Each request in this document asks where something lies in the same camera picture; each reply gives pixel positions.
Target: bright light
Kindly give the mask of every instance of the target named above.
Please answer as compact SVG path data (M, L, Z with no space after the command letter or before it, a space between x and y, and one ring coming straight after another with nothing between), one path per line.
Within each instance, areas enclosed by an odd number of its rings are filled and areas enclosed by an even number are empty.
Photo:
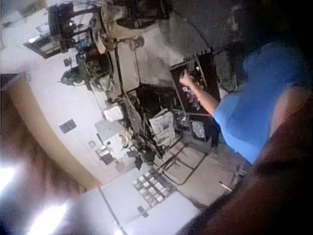
M13 169L0 168L0 191L12 180L13 175Z
M36 38L31 38L28 41L29 41L29 43L33 43L34 41L36 41Z
M36 219L28 235L49 235L61 222L66 206L51 207Z
M120 231L120 230L116 230L115 233L114 233L114 235L123 235L123 232Z
M29 39L28 42L29 42L29 43L33 43L34 41L36 41L36 40L39 39L39 38L40 38L40 35Z

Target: equipment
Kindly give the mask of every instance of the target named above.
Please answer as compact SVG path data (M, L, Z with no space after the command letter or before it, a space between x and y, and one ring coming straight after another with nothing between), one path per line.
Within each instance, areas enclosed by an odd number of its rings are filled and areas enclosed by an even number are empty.
M112 83L113 67L109 53L100 54L97 50L89 48L89 53L77 54L77 67L66 71L61 82L69 86L81 85L84 81L88 90L111 92L114 89Z
M146 32L156 20L169 18L170 5L166 0L135 0L105 2L102 6L74 11L74 4L63 3L48 9L48 23L53 40L60 43L61 52L76 47L76 35L88 34L90 42L95 43L99 52L112 51L119 42L132 40ZM93 13L86 29L79 30L73 17Z

